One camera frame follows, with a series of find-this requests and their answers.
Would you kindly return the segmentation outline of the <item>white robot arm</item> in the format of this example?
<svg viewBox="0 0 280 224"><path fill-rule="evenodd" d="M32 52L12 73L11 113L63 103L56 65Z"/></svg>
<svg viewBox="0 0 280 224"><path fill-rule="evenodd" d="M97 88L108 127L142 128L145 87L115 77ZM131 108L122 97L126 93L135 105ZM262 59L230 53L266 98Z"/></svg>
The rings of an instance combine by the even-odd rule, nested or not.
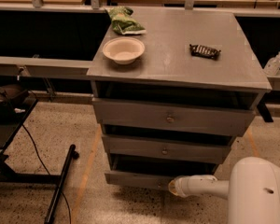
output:
<svg viewBox="0 0 280 224"><path fill-rule="evenodd" d="M168 184L175 196L209 194L228 201L228 224L280 224L280 168L257 157L239 160L229 180L213 175L178 176Z"/></svg>

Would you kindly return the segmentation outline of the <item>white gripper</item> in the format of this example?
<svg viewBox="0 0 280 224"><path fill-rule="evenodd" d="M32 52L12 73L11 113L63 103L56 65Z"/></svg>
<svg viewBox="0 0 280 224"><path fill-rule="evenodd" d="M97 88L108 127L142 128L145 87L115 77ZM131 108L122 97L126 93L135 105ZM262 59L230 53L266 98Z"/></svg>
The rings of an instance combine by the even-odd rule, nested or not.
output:
<svg viewBox="0 0 280 224"><path fill-rule="evenodd" d="M169 182L168 190L174 194L174 196L186 198L192 194L189 182L189 176L178 176Z"/></svg>

